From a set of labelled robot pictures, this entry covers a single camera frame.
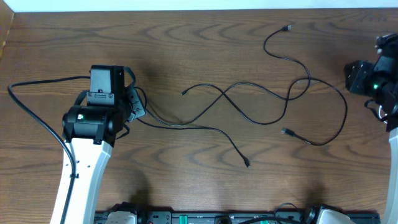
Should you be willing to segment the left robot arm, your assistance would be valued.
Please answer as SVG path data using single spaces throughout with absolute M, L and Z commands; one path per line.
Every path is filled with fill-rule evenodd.
M 118 133 L 145 115 L 129 67 L 92 65 L 90 87 L 62 119 L 63 169 L 51 223 L 93 223 L 106 165 Z

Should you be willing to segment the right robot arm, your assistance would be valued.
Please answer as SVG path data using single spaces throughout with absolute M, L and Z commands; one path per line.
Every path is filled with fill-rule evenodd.
M 391 171 L 387 192 L 386 208 L 382 223 L 397 223 L 397 34 L 376 37 L 378 59 L 376 62 L 357 60 L 344 67 L 346 88 L 357 95 L 370 99 L 364 106 L 375 103 L 386 114 L 379 117 L 378 111 L 371 109 L 374 116 L 386 123 L 391 149 Z

